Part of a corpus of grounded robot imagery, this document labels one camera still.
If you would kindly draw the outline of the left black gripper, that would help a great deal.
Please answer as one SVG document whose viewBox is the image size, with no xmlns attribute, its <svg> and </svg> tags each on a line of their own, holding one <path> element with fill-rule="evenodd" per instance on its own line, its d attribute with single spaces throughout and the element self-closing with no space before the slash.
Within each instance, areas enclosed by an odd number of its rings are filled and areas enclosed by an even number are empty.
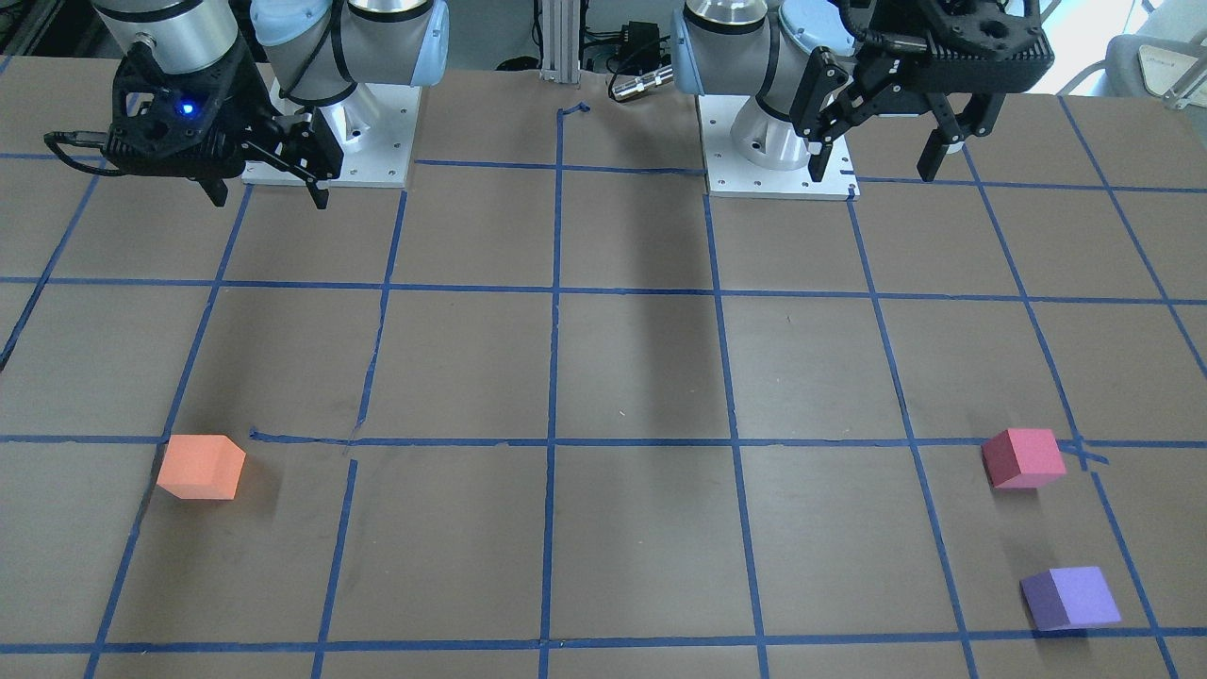
<svg viewBox="0 0 1207 679">
<path fill-rule="evenodd" d="M 809 175 L 820 182 L 834 141 L 871 116 L 932 112 L 919 177 L 935 180 L 966 137 L 986 137 L 1009 93 L 1030 90 L 1053 66 L 1039 1 L 851 1 L 856 65 L 815 48 L 791 104 L 791 124 L 806 141 Z M 947 95 L 968 93 L 954 112 Z"/>
</svg>

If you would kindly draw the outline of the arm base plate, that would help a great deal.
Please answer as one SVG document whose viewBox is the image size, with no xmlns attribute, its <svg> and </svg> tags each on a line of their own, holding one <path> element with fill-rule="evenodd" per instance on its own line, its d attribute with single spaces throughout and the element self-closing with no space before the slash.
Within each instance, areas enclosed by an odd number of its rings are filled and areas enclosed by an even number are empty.
<svg viewBox="0 0 1207 679">
<path fill-rule="evenodd" d="M 856 199 L 861 191 L 849 144 L 834 141 L 826 171 L 812 178 L 806 142 L 789 122 L 768 115 L 753 96 L 696 98 L 702 160 L 712 197 Z"/>
<path fill-rule="evenodd" d="M 319 176 L 323 188 L 406 187 L 422 87 L 358 83 L 351 94 L 319 109 L 343 150 L 336 177 Z"/>
</svg>

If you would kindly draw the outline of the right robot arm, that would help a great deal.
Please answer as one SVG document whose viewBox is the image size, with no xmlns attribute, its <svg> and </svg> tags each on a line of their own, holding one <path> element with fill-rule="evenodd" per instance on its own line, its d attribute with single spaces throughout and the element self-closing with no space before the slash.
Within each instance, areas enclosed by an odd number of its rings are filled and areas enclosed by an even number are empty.
<svg viewBox="0 0 1207 679">
<path fill-rule="evenodd" d="M 420 90 L 447 68 L 444 1 L 97 1 L 124 51 L 107 130 L 70 141 L 107 176 L 186 178 L 215 206 L 227 180 L 404 188 Z"/>
</svg>

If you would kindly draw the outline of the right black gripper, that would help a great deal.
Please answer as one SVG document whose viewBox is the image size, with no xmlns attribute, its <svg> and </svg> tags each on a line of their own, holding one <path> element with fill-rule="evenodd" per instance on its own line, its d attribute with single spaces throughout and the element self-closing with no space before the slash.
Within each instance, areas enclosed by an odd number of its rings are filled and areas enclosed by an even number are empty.
<svg viewBox="0 0 1207 679">
<path fill-rule="evenodd" d="M 126 52 L 113 80 L 113 117 L 103 156 L 118 171 L 193 178 L 214 207 L 227 180 L 249 160 L 303 181 L 315 207 L 328 206 L 327 182 L 344 152 L 322 112 L 276 115 L 245 43 L 192 74 L 165 74 L 146 43 Z"/>
</svg>

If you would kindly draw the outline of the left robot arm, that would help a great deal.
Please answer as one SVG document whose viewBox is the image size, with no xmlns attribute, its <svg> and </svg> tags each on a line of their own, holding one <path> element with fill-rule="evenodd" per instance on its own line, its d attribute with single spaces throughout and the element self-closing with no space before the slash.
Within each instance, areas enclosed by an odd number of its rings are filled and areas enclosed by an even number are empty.
<svg viewBox="0 0 1207 679">
<path fill-rule="evenodd" d="M 1053 66 L 1042 22 L 1037 1 L 1019 14 L 1001 1 L 686 1 L 671 64 L 680 90 L 747 98 L 733 133 L 746 159 L 812 180 L 867 119 L 931 113 L 917 171 L 932 181 Z"/>
</svg>

